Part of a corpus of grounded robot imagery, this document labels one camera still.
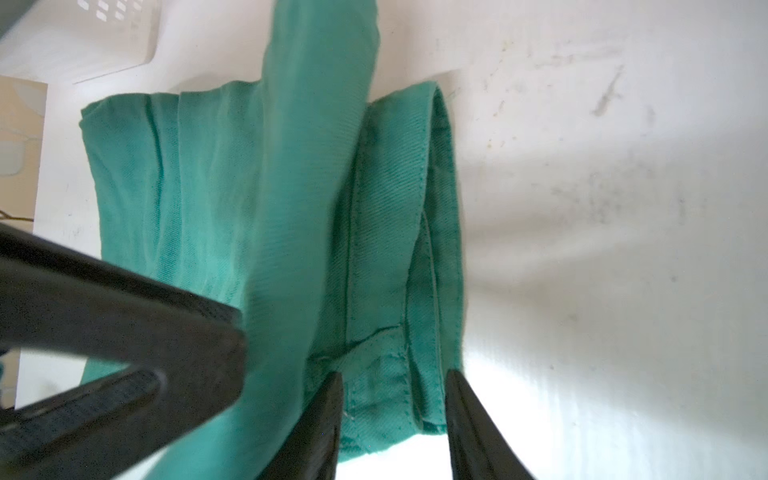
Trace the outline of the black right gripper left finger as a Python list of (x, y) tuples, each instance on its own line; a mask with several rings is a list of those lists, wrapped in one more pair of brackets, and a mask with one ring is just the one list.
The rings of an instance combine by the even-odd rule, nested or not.
[(342, 375), (329, 373), (258, 480), (333, 480), (344, 405)]

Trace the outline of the white plastic mesh basket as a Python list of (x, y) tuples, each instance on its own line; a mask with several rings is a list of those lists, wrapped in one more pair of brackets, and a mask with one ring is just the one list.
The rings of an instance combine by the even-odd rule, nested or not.
[(1, 3), (1, 74), (42, 83), (80, 83), (150, 62), (162, 3), (36, 1), (10, 20)]

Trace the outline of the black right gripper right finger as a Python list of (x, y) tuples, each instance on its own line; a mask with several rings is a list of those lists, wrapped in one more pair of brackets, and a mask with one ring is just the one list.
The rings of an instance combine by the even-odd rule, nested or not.
[(454, 479), (534, 480), (456, 369), (445, 378), (445, 415)]

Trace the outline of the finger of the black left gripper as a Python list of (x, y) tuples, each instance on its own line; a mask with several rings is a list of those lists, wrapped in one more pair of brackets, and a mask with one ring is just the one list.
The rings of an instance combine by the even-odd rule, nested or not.
[(1, 345), (136, 366), (240, 366), (239, 313), (9, 226)]
[(4, 479), (111, 479), (232, 405), (244, 384), (239, 335), (97, 341), (127, 368), (13, 412), (1, 424)]

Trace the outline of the green trousers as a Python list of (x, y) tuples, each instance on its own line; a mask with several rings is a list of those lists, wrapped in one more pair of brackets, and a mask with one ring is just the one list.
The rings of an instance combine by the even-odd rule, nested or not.
[(372, 1), (279, 1), (262, 76), (91, 103), (80, 128), (106, 262), (231, 305), (228, 410), (152, 479), (253, 479), (341, 373), (339, 457), (446, 431), (463, 276), (448, 113), (433, 82), (368, 98)]

